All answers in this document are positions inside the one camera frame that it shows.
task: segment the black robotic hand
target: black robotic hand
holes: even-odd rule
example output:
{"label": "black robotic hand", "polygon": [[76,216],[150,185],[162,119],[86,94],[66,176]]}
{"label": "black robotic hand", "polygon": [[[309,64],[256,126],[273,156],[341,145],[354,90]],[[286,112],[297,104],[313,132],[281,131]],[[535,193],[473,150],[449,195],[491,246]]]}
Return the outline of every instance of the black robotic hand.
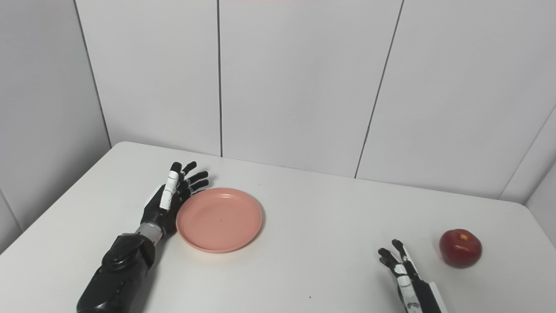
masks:
{"label": "black robotic hand", "polygon": [[195,167],[195,161],[183,169],[181,163],[172,164],[166,184],[145,206],[137,231],[118,236],[102,258],[77,303],[77,313],[129,313],[155,261],[156,244],[176,232],[176,215],[182,204],[208,186],[206,171],[186,178]]}
{"label": "black robotic hand", "polygon": [[189,178],[186,176],[197,167],[193,161],[183,169],[181,163],[174,162],[168,181],[160,186],[155,195],[145,206],[141,223],[150,223],[161,228],[163,237],[176,232],[176,215],[183,203],[199,189],[208,186],[207,171],[199,172]]}

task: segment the white finger segment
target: white finger segment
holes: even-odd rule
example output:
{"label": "white finger segment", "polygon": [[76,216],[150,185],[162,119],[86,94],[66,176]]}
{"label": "white finger segment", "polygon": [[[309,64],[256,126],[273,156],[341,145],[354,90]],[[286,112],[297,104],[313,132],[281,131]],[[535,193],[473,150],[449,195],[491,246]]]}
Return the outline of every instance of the white finger segment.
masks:
{"label": "white finger segment", "polygon": [[177,183],[180,175],[173,170],[168,174],[168,181],[162,192],[162,197],[160,198],[160,207],[167,211],[170,210],[170,204],[172,203],[172,197],[176,193]]}

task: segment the robotic finger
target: robotic finger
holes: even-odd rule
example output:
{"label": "robotic finger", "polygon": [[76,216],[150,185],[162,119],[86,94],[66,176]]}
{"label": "robotic finger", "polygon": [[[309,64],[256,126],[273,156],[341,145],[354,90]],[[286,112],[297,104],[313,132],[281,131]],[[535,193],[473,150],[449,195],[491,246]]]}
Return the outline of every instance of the robotic finger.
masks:
{"label": "robotic finger", "polygon": [[379,249],[379,260],[394,274],[405,311],[407,313],[448,313],[436,284],[421,279],[404,244],[394,239],[392,245],[398,250],[401,262],[386,248]]}

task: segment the panel seam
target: panel seam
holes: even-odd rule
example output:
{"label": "panel seam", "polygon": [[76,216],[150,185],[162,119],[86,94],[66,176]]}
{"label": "panel seam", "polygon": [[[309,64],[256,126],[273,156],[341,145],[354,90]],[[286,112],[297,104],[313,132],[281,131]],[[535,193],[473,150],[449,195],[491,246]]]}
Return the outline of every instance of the panel seam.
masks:
{"label": "panel seam", "polygon": [[[552,114],[554,113],[554,109],[556,109],[556,104],[554,104],[554,106],[552,107],[552,110],[550,111],[550,113],[548,114],[547,118],[544,120],[543,125],[541,125],[541,127],[539,128],[539,131],[537,131],[537,134],[535,135],[535,138],[533,138],[533,140],[531,141],[531,144],[529,144],[529,147],[527,148],[527,151],[525,152],[525,154],[523,155],[523,157],[521,158],[521,160],[519,161],[518,166],[515,168],[514,172],[512,173],[512,175],[510,176],[510,178],[508,179],[508,181],[506,182],[506,185],[504,186],[504,188],[502,188],[502,192],[500,192],[500,194],[498,195],[497,199],[500,199],[502,197],[502,195],[504,194],[504,192],[506,191],[506,189],[508,188],[510,182],[512,181],[512,179],[514,178],[515,174],[517,173],[518,169],[521,167],[521,165],[523,164],[523,161],[525,160],[525,158],[527,157],[527,155],[529,154],[529,152],[531,151],[531,148],[533,147],[533,145],[535,144],[535,141],[537,140],[537,138],[539,138],[540,133],[542,133],[545,125],[548,123],[548,120],[550,119],[550,117],[552,116]],[[544,173],[544,175],[541,177],[541,179],[539,180],[539,182],[537,183],[537,186],[535,186],[535,188],[533,189],[533,191],[531,192],[531,194],[533,194],[535,192],[535,190],[537,189],[537,187],[539,187],[540,182],[543,181],[544,177],[548,174],[548,172],[550,171],[550,168],[548,168],[548,170]],[[527,199],[524,201],[524,203],[526,203],[529,198],[531,197],[531,194],[527,196]]]}
{"label": "panel seam", "polygon": [[110,134],[108,133],[108,126],[106,125],[106,118],[104,110],[102,109],[101,98],[98,95],[97,80],[95,78],[95,73],[93,72],[93,64],[91,63],[91,57],[89,55],[89,48],[87,47],[87,41],[85,40],[85,33],[83,32],[83,26],[81,25],[81,17],[79,16],[79,9],[77,8],[76,0],[73,0],[73,6],[75,7],[75,13],[77,15],[77,22],[79,23],[79,30],[81,31],[81,39],[83,39],[83,45],[85,46],[85,53],[87,54],[87,62],[89,63],[89,70],[91,71],[91,77],[93,78],[93,85],[95,86],[95,94],[97,95],[98,107],[101,110],[102,123],[106,132],[106,138],[108,139],[108,145],[112,149],[112,140],[110,139]]}
{"label": "panel seam", "polygon": [[222,63],[220,52],[220,0],[216,0],[216,30],[218,36],[218,101],[220,111],[220,157],[224,156],[224,142],[222,139]]}
{"label": "panel seam", "polygon": [[390,47],[388,48],[388,53],[386,54],[386,60],[384,62],[384,67],[382,71],[382,75],[380,76],[379,87],[376,90],[375,101],[373,103],[373,110],[371,111],[371,117],[369,118],[369,124],[367,126],[367,131],[365,133],[365,139],[363,140],[363,147],[361,148],[361,154],[359,155],[359,161],[357,162],[357,168],[355,169],[355,176],[357,178],[357,174],[359,173],[359,166],[361,165],[361,158],[363,157],[363,151],[365,151],[365,145],[367,143],[367,138],[369,137],[369,131],[371,129],[371,122],[373,121],[373,116],[375,115],[376,103],[379,99],[380,88],[382,87],[382,83],[384,80],[384,73],[386,73],[386,67],[388,65],[388,59],[390,58],[390,53],[392,51],[392,46],[394,45],[394,38],[396,37],[396,31],[398,30],[398,24],[400,23],[401,11],[404,8],[405,0],[401,0],[400,11],[398,12],[398,18],[396,19],[396,25],[394,26],[394,32],[392,33],[392,39],[390,40]]}
{"label": "panel seam", "polygon": [[21,224],[17,220],[16,215],[13,213],[12,207],[9,205],[8,199],[6,199],[6,196],[4,195],[4,192],[1,189],[0,189],[0,197],[4,200],[4,203],[6,204],[8,211],[12,215],[13,220],[16,223],[17,227],[19,227],[19,230],[21,231],[21,233],[23,233],[23,227],[21,227]]}

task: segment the black forearm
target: black forearm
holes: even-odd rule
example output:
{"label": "black forearm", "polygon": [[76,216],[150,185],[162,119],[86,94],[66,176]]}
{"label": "black forearm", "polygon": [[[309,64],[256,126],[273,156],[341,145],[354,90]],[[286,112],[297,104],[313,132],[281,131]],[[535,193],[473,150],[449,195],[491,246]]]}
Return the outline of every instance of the black forearm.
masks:
{"label": "black forearm", "polygon": [[155,260],[155,245],[140,234],[118,236],[77,303],[78,313],[128,313]]}

